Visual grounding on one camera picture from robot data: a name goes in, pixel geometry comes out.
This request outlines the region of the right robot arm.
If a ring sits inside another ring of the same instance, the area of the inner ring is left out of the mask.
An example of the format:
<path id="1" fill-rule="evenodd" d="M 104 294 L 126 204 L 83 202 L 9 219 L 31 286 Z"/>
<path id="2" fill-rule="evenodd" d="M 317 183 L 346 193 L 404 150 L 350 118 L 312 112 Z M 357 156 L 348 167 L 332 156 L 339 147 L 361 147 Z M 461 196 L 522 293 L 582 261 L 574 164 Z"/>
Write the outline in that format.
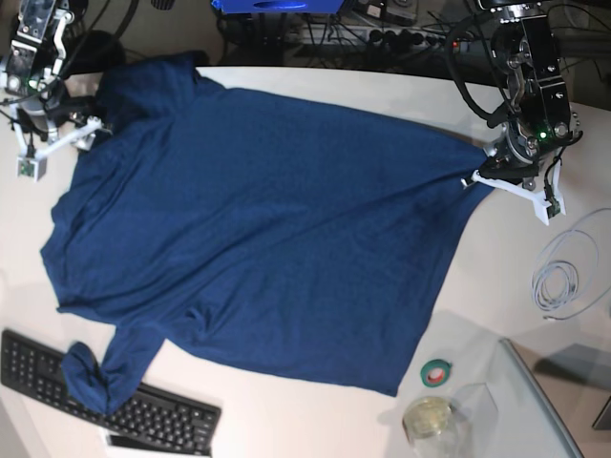
<path id="1" fill-rule="evenodd" d="M 22 1 L 8 53 L 1 59 L 1 106 L 25 134 L 58 140 L 68 120 L 65 80 L 75 57 L 76 33 L 84 32 L 86 1 Z"/>

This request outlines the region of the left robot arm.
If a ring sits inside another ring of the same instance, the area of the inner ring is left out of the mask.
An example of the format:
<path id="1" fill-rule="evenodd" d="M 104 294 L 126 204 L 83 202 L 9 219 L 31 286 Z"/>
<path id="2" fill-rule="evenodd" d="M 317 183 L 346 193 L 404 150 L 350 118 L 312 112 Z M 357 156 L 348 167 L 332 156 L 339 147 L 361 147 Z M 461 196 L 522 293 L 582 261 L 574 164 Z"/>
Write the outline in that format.
<path id="1" fill-rule="evenodd" d="M 459 38 L 491 21 L 497 27 L 483 49 L 502 102 L 492 112 L 472 98 L 455 61 Z M 456 23 L 445 41 L 450 76 L 471 111 L 491 129 L 500 126 L 501 137 L 487 150 L 488 158 L 477 177 L 520 184 L 538 176 L 548 156 L 560 154 L 579 142 L 568 90 L 559 69 L 559 45 L 540 4 L 523 1 L 480 1 L 477 11 Z M 506 76 L 500 86 L 499 74 Z"/>

